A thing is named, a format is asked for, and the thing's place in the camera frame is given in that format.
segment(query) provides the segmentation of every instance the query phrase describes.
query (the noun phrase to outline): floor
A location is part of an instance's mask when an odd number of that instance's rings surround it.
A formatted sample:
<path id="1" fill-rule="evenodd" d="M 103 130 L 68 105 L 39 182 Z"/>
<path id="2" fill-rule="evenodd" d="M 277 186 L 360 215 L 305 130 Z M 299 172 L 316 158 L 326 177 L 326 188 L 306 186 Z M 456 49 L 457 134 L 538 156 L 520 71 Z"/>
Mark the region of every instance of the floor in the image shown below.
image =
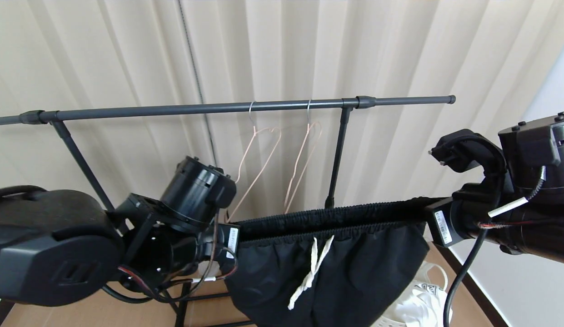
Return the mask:
<path id="1" fill-rule="evenodd" d="M 432 248 L 427 261 L 444 267 L 450 283 L 454 271 Z M 441 283 L 440 274 L 430 272 L 431 281 Z M 226 292 L 223 283 L 206 283 L 196 295 Z M 481 308 L 465 287 L 454 298 L 452 327 L 492 327 Z M 246 317 L 231 303 L 229 298 L 216 298 L 190 302 L 187 307 L 186 327 L 204 327 L 220 323 L 244 321 Z M 175 314 L 170 306 L 159 302 L 126 304 L 100 291 L 80 302 L 65 307 L 45 308 L 17 304 L 11 310 L 2 327 L 172 327 Z"/>

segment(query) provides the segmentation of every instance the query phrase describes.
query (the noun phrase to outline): clothes rack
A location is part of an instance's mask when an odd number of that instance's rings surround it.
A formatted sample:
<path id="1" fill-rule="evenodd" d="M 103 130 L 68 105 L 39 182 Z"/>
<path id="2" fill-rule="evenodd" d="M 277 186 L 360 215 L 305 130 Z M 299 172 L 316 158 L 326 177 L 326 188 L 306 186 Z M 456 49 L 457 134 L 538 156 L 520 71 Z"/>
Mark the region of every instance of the clothes rack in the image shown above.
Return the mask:
<path id="1" fill-rule="evenodd" d="M 358 96 L 346 99 L 324 99 L 324 100 L 298 100 L 298 101 L 266 101 L 253 102 L 252 111 L 272 111 L 272 110 L 297 110 L 306 109 L 308 104 L 310 109 L 329 109 L 341 108 L 340 128 L 338 130 L 338 139 L 336 141 L 336 152 L 334 153 L 334 161 L 332 164 L 332 174 L 328 189 L 328 197 L 324 203 L 325 208 L 334 207 L 334 190 L 336 189 L 336 180 L 338 178 L 338 170 L 340 168 L 340 160 L 342 158 L 342 149 L 344 147 L 344 139 L 346 138 L 346 128 L 348 126 L 350 114 L 354 109 L 367 109 L 375 106 L 383 105 L 414 105 L 414 104 L 452 104 L 456 101 L 454 95 L 443 97 L 407 97 L 407 98 L 383 98 Z M 86 159 L 78 149 L 74 142 L 70 131 L 67 129 L 64 121 L 66 120 L 83 120 L 83 119 L 103 119 L 103 118 L 122 118 L 122 117 L 144 117 L 144 116 L 168 116 L 176 114 L 215 114 L 226 112 L 245 112 L 248 111 L 251 102 L 238 102 L 231 104 L 199 104 L 199 105 L 166 105 L 166 106 L 139 106 L 126 108 L 101 108 L 101 109 L 80 109 L 66 111 L 44 111 L 32 110 L 24 112 L 17 116 L 0 117 L 0 126 L 9 124 L 51 124 L 58 135 L 64 141 L 68 151 L 76 160 L 76 163 L 86 176 L 88 182 L 94 188 L 96 194 L 102 201 L 108 211 L 114 211 L 114 206 L 106 195 L 98 179 L 90 169 Z M 182 295 L 185 295 L 190 288 L 190 284 L 184 284 Z M 187 303 L 190 301 L 206 300 L 209 298 L 226 297 L 228 293 L 211 294 L 208 296 L 190 297 L 180 302 L 176 312 L 176 327 L 182 327 L 185 321 L 185 313 Z M 251 321 L 226 323 L 222 325 L 214 325 L 211 327 L 235 327 L 251 325 Z"/>

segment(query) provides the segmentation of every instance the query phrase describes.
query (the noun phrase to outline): barcode sticker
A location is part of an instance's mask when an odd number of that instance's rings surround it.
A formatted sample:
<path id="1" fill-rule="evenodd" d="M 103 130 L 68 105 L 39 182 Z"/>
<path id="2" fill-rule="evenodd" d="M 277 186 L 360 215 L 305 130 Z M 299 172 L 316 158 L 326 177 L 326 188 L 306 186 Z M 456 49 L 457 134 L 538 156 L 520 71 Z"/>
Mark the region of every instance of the barcode sticker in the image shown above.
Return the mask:
<path id="1" fill-rule="evenodd" d="M 452 242 L 452 235 L 449 233 L 448 223 L 445 221 L 444 212 L 439 210 L 435 213 L 435 220 L 439 226 L 439 232 L 444 240 L 444 244 Z"/>
<path id="2" fill-rule="evenodd" d="M 235 253 L 235 249 L 238 246 L 238 229 L 230 228 L 230 239 L 227 241 L 227 247 L 230 248 Z M 227 258 L 233 259 L 234 256 L 227 252 Z"/>

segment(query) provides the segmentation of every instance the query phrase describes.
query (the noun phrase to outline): beige curtain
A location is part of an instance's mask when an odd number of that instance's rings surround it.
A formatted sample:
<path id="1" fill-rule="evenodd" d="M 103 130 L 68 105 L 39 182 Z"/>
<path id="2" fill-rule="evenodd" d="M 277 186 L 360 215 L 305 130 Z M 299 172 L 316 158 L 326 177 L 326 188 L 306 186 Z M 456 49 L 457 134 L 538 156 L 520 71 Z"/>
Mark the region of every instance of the beige curtain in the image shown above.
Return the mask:
<path id="1" fill-rule="evenodd" d="M 535 96 L 564 45 L 564 0 L 0 1 L 0 116 L 201 102 L 455 94 L 454 105 L 355 110 L 336 205 L 445 196 L 480 172 L 442 168 L 427 150 L 471 128 L 497 140 Z M 322 137 L 292 211 L 327 195 L 340 110 L 311 110 Z M 305 110 L 253 114 L 282 139 L 237 219 L 282 213 Z M 237 175 L 247 113 L 69 122 L 113 203 L 158 197 L 185 155 Z M 243 194 L 275 138 L 259 136 Z M 304 164 L 305 153 L 298 166 Z M 0 187 L 94 195 L 50 126 L 0 126 Z"/>

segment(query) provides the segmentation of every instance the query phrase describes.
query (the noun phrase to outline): black fabric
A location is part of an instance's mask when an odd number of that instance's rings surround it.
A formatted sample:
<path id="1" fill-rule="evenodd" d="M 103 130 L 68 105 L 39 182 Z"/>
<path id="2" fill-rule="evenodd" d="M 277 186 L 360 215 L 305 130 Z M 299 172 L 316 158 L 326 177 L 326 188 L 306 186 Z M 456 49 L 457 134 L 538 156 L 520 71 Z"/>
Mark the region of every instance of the black fabric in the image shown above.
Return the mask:
<path id="1" fill-rule="evenodd" d="M 423 207 L 437 199 L 320 209 L 240 223 L 238 271 L 225 283 L 259 327 L 368 327 L 411 282 L 429 247 Z M 313 238 L 330 251 L 292 311 Z"/>

